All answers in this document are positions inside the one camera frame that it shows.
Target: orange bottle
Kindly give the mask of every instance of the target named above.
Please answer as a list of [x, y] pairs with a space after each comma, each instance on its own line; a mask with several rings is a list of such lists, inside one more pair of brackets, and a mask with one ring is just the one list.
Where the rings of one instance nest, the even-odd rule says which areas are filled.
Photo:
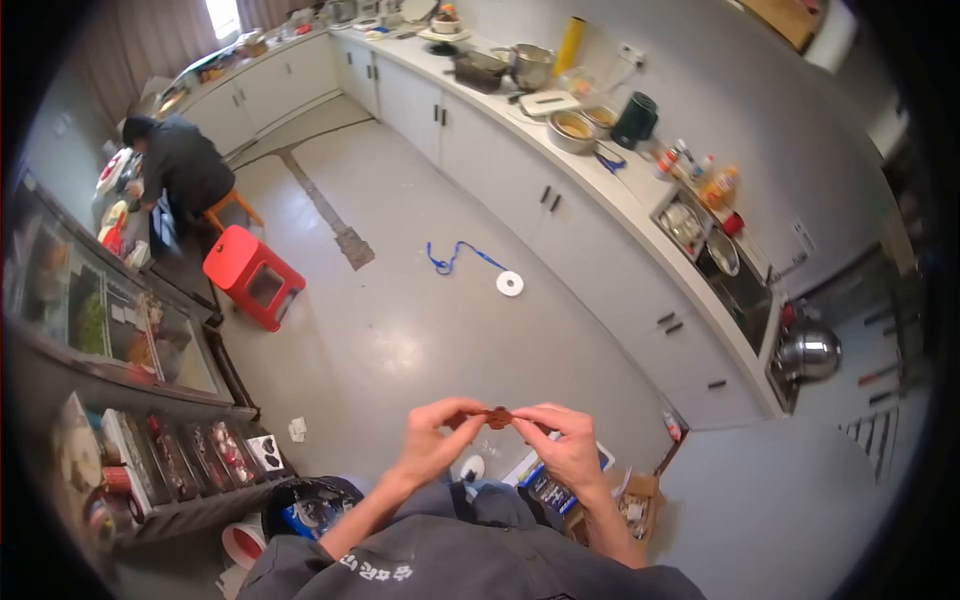
[[727, 205], [727, 197], [736, 187], [736, 166], [728, 167], [700, 189], [700, 202], [710, 210]]

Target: sink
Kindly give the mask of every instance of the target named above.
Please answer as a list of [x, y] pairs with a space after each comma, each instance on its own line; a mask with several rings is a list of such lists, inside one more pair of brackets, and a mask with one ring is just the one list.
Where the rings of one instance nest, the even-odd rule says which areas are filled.
[[740, 255], [740, 270], [736, 276], [728, 276], [720, 272], [709, 252], [698, 245], [696, 252], [684, 249], [660, 223], [660, 215], [671, 203], [682, 203], [690, 207], [704, 225], [704, 236], [715, 227], [713, 217], [703, 208], [693, 194], [684, 187], [678, 189], [676, 195], [665, 201], [654, 211], [653, 221], [674, 241], [681, 252], [686, 256], [707, 281], [710, 289], [717, 295], [720, 302], [727, 308], [740, 331], [743, 332], [750, 347], [759, 355], [763, 345], [763, 335], [766, 333], [768, 317], [773, 306], [773, 292], [764, 283], [763, 276], [756, 266], [750, 262], [743, 249], [733, 239], [737, 253]]

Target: blue ribbon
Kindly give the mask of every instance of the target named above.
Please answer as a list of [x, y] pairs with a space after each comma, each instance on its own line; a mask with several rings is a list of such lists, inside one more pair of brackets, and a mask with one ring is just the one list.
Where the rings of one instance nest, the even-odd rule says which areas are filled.
[[442, 276], [448, 276], [448, 275], [450, 275], [451, 273], [453, 273], [453, 261], [457, 259], [457, 253], [460, 251], [460, 245], [461, 245], [461, 244], [463, 244], [464, 246], [469, 247], [471, 250], [473, 250], [474, 252], [476, 252], [477, 255], [479, 255], [481, 258], [483, 258], [484, 260], [486, 260], [487, 262], [489, 262], [490, 264], [492, 264], [492, 265], [493, 265], [494, 267], [496, 267], [497, 269], [503, 269], [504, 271], [507, 271], [507, 268], [506, 268], [506, 267], [504, 267], [504, 266], [501, 265], [500, 263], [496, 262], [495, 260], [493, 260], [492, 258], [490, 258], [489, 256], [487, 256], [486, 254], [478, 251], [477, 249], [475, 249], [475, 248], [473, 247], [472, 244], [468, 244], [467, 242], [463, 242], [463, 241], [457, 242], [457, 245], [453, 247], [453, 256], [450, 258], [450, 262], [445, 262], [445, 261], [442, 261], [442, 260], [437, 260], [436, 258], [434, 258], [433, 256], [431, 256], [431, 255], [430, 255], [430, 242], [427, 242], [427, 243], [426, 243], [426, 255], [427, 255], [427, 258], [429, 258], [430, 261], [433, 262], [433, 265], [434, 265], [434, 267], [436, 268], [437, 273], [439, 273], [439, 274], [442, 275]]

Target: yellow roll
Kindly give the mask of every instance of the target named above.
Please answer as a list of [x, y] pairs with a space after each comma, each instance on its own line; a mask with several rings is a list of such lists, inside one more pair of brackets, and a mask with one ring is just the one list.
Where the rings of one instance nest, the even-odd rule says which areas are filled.
[[584, 27], [586, 25], [587, 22], [579, 16], [571, 16], [566, 21], [564, 42], [560, 45], [557, 62], [553, 67], [554, 77], [573, 66], [573, 62], [577, 59], [577, 52], [580, 50], [580, 40], [584, 37]]

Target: red plastic stool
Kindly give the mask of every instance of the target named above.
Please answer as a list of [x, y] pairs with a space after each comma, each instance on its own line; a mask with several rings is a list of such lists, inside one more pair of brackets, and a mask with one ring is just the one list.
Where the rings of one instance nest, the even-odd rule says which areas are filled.
[[268, 331], [280, 319], [306, 280], [244, 228], [231, 225], [204, 260], [204, 273], [237, 306]]

